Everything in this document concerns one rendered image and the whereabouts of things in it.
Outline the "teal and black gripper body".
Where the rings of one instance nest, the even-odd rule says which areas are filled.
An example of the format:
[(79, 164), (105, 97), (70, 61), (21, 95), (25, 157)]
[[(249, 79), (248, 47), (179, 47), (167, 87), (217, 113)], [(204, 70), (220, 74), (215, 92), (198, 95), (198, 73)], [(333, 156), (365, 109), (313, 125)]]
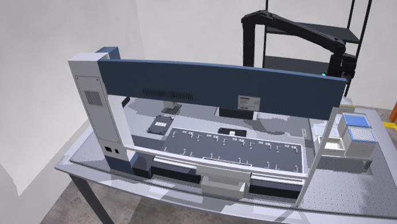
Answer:
[(336, 69), (340, 69), (340, 68), (333, 68), (331, 66), (328, 67), (328, 71), (324, 71), (325, 76), (333, 76), (334, 77), (334, 73)]

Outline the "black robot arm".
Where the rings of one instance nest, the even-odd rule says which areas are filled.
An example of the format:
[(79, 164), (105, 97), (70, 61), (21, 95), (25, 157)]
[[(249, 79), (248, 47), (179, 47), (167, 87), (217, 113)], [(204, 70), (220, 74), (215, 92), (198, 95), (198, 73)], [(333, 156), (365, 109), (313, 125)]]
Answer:
[(343, 40), (337, 37), (308, 28), (267, 10), (259, 10), (247, 14), (241, 19), (241, 23), (243, 26), (243, 66), (254, 67), (255, 24), (257, 24), (288, 32), (333, 52), (329, 66), (340, 68), (335, 70), (334, 77), (340, 78), (343, 75), (349, 81), (354, 78), (357, 58), (354, 55), (345, 53), (345, 44)]

